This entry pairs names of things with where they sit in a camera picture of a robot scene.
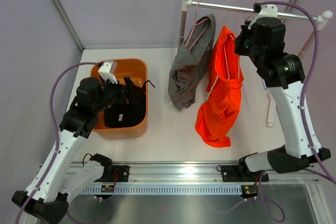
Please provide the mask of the orange plastic basket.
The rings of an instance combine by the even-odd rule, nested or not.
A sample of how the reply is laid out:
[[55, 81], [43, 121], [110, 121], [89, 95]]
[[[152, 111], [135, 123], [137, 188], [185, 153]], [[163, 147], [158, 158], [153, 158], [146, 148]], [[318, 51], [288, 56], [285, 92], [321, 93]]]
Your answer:
[[[137, 58], [127, 58], [127, 59], [115, 59], [118, 65], [115, 71], [115, 76], [117, 81], [125, 85], [124, 77], [130, 77], [132, 82], [136, 86], [141, 86], [145, 81], [148, 80], [148, 69], [144, 61]], [[142, 136], [147, 130], [147, 119], [148, 119], [148, 86], [146, 84], [146, 115], [144, 120], [133, 127], [122, 127], [122, 128], [108, 128], [104, 125], [103, 112], [98, 115], [99, 122], [93, 128], [93, 131], [97, 133], [100, 137], [115, 140], [121, 138], [136, 138]]]

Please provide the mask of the black shorts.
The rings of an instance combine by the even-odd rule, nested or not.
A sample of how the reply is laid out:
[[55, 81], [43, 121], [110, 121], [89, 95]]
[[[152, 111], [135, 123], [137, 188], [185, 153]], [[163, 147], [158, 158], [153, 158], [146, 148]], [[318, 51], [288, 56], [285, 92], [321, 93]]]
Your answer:
[[143, 96], [139, 103], [116, 104], [103, 111], [104, 125], [108, 128], [116, 129], [122, 127], [133, 127], [140, 124], [146, 115], [146, 84], [153, 88], [155, 85], [147, 80], [140, 87], [143, 88]]

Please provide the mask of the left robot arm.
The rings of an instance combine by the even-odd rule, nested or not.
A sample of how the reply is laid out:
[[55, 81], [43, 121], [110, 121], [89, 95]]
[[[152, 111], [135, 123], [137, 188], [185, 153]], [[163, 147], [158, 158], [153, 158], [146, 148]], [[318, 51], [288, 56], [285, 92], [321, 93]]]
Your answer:
[[62, 122], [56, 127], [56, 141], [46, 161], [31, 184], [16, 191], [12, 202], [22, 213], [27, 213], [46, 223], [60, 223], [70, 203], [89, 184], [115, 178], [113, 162], [101, 154], [94, 154], [75, 176], [63, 183], [63, 177], [73, 157], [88, 139], [99, 122], [99, 113], [116, 105], [136, 105], [146, 94], [146, 85], [136, 86], [125, 77], [124, 84], [88, 77], [81, 80], [76, 96]]

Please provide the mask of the orange shorts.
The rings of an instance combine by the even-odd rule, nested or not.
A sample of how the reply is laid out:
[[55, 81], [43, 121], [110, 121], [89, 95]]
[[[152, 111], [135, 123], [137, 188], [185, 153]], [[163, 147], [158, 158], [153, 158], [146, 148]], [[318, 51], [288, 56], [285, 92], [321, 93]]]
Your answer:
[[195, 123], [195, 130], [205, 144], [214, 148], [231, 146], [227, 134], [240, 112], [241, 88], [229, 88], [223, 82], [217, 82], [211, 93], [207, 92]]

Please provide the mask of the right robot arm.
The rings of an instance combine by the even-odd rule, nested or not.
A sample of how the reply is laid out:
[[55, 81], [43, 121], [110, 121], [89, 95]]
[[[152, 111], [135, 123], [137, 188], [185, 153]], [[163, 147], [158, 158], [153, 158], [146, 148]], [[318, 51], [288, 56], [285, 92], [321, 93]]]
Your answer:
[[244, 156], [238, 176], [252, 179], [257, 172], [278, 174], [303, 170], [331, 157], [314, 134], [305, 95], [305, 73], [298, 56], [284, 52], [286, 27], [275, 17], [245, 21], [235, 40], [235, 53], [247, 56], [270, 91], [285, 138], [282, 147]]

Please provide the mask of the metal clothes rack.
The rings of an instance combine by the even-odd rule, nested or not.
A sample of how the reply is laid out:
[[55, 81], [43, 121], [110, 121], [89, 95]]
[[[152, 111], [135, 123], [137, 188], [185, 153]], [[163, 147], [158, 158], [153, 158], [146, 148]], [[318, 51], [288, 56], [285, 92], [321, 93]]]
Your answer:
[[181, 24], [180, 24], [180, 33], [179, 33], [179, 41], [178, 47], [182, 45], [184, 41], [184, 33], [185, 33], [185, 24], [187, 19], [187, 11], [190, 6], [194, 6], [195, 8], [203, 7], [209, 9], [219, 9], [225, 10], [230, 12], [238, 12], [244, 14], [251, 14], [256, 15], [262, 9], [262, 5], [266, 4], [275, 4], [275, 5], [282, 5], [285, 6], [287, 9], [285, 12], [278, 12], [277, 15], [280, 18], [284, 19], [298, 19], [298, 20], [308, 20], [312, 22], [313, 25], [313, 32], [310, 37], [307, 39], [306, 43], [300, 50], [298, 57], [302, 59], [307, 51], [309, 50], [312, 43], [315, 41], [315, 37], [318, 36], [318, 33], [322, 31], [328, 21], [333, 17], [333, 12], [327, 10], [323, 12], [321, 15], [310, 18], [310, 14], [306, 12], [302, 7], [288, 2], [281, 2], [281, 1], [266, 1], [254, 4], [253, 8], [245, 8], [245, 7], [238, 7], [238, 6], [229, 6], [229, 5], [221, 5], [221, 4], [212, 4], [212, 3], [204, 3], [202, 1], [195, 2], [193, 0], [182, 0], [181, 5]]

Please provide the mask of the pink hanger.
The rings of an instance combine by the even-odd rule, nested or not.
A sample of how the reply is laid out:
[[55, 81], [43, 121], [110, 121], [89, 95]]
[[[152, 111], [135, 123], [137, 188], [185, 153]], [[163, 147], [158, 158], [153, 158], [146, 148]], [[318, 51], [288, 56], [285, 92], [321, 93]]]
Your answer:
[[240, 57], [235, 53], [235, 35], [224, 27], [213, 48], [208, 65], [208, 86], [211, 93], [217, 82], [223, 82], [229, 88], [240, 89], [244, 76], [240, 67]]
[[[198, 20], [197, 20], [197, 9], [198, 9], [199, 4], [200, 4], [201, 2], [202, 2], [202, 0], [199, 0], [199, 1], [197, 2], [197, 4], [196, 4], [196, 7], [195, 7], [195, 17], [194, 17], [194, 25], [193, 25], [193, 28], [192, 28], [192, 30], [191, 30], [191, 32], [190, 32], [190, 35], [189, 35], [188, 39], [187, 39], [187, 42], [186, 42], [186, 44], [185, 44], [186, 47], [190, 44], [190, 41], [191, 41], [191, 39], [192, 39], [192, 36], [193, 36], [193, 34], [194, 34], [194, 31], [195, 31], [196, 27], [199, 26], [200, 24], [202, 24], [202, 23], [204, 23], [204, 22], [206, 22], [206, 21], [209, 20], [208, 17], [205, 17], [205, 18], [202, 19], [201, 21], [198, 21]], [[205, 28], [201, 31], [201, 33], [198, 35], [198, 37], [194, 39], [194, 41], [193, 41], [192, 44], [190, 44], [190, 46], [189, 46], [189, 48], [188, 48], [188, 51], [189, 51], [189, 52], [191, 52], [192, 48], [193, 48], [194, 45], [198, 42], [198, 40], [200, 39], [200, 37], [202, 36], [202, 34], [204, 33], [204, 31], [207, 29], [207, 27], [208, 27], [208, 25], [205, 26]]]

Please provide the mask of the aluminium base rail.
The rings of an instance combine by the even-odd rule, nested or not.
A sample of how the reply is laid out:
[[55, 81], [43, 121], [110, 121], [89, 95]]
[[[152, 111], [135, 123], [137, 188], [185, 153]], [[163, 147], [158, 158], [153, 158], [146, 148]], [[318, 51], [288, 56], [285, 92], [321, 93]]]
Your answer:
[[[113, 166], [129, 166], [126, 172], [128, 184], [246, 184], [252, 185], [260, 175], [252, 175], [253, 179], [243, 180], [231, 175], [227, 169], [222, 172], [222, 166], [234, 165], [228, 162], [113, 162]], [[71, 162], [64, 175], [64, 179], [72, 177], [82, 168], [82, 163]], [[295, 173], [277, 174], [268, 171], [268, 181], [263, 182], [275, 184], [318, 184], [320, 181], [317, 175], [310, 172], [300, 171]]]

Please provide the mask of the grey shorts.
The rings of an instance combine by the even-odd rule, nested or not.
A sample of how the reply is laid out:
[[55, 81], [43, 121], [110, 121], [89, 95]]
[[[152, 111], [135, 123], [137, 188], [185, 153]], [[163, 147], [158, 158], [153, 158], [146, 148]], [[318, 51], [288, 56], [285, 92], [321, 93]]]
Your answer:
[[207, 71], [212, 55], [214, 38], [216, 33], [216, 18], [214, 14], [205, 17], [209, 20], [196, 27], [190, 44], [198, 37], [201, 31], [208, 25], [191, 52], [188, 51], [190, 44], [186, 47], [188, 37], [178, 48], [173, 64], [169, 72], [168, 94], [172, 105], [176, 110], [181, 111], [189, 108], [195, 102], [196, 88]]

